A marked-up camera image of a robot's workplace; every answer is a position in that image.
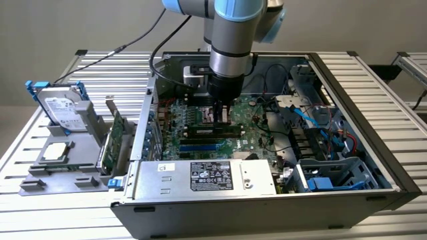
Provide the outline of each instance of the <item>hard drive label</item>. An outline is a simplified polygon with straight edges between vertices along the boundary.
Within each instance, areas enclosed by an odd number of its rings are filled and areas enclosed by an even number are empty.
[[[233,190],[229,161],[192,162],[189,171],[189,187],[192,191]]]
[[[74,103],[68,98],[46,97],[44,102],[48,105],[48,109],[56,118],[60,126],[70,131],[85,130],[85,122],[81,116],[74,113]]]

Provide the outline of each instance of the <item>green circuit board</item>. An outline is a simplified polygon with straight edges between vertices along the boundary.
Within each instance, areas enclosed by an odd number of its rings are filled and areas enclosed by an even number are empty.
[[[113,170],[114,164],[118,161],[124,129],[124,119],[121,118],[120,113],[114,111],[113,122],[101,154],[101,162],[108,171]]]
[[[240,137],[230,138],[217,138],[214,143],[214,150],[202,151],[180,151],[180,140],[185,140],[184,137],[184,127],[185,126],[202,126],[208,124],[205,122],[205,114],[209,106],[186,106],[181,99],[177,99],[168,107],[168,117],[166,122],[172,126],[165,126],[165,131],[162,134],[162,160],[208,160],[208,159],[232,159],[233,156],[240,154],[255,153],[259,159],[267,159],[271,163],[276,160],[276,154],[264,150],[263,146],[259,144],[259,138],[263,142],[269,138],[269,134],[261,131],[252,122],[252,116],[256,112],[259,105],[249,106],[249,101],[255,101],[256,98],[249,96],[242,96],[234,100],[233,106],[229,110],[230,125],[241,126]],[[185,153],[185,158],[180,157],[180,153]]]

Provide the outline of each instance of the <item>power supply label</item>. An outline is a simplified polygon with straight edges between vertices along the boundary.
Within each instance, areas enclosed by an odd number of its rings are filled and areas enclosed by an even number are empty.
[[[192,162],[189,171],[189,187],[192,191],[233,190],[229,161]]]

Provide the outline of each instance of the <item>motherboard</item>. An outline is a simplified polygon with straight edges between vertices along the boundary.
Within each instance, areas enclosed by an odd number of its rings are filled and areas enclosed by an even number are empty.
[[[253,123],[260,103],[256,97],[238,97],[213,123],[212,106],[193,106],[177,99],[164,107],[162,160],[267,159],[273,166],[276,153],[267,124]]]

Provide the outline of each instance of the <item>capacitor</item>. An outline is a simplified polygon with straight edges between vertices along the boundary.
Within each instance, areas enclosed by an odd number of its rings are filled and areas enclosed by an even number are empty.
[[[255,115],[255,116],[252,117],[252,121],[253,121],[255,124],[259,124],[259,122],[260,122],[260,117]]]
[[[248,104],[251,107],[255,107],[255,106],[256,106],[256,101],[251,100],[251,101],[248,101],[247,104]]]

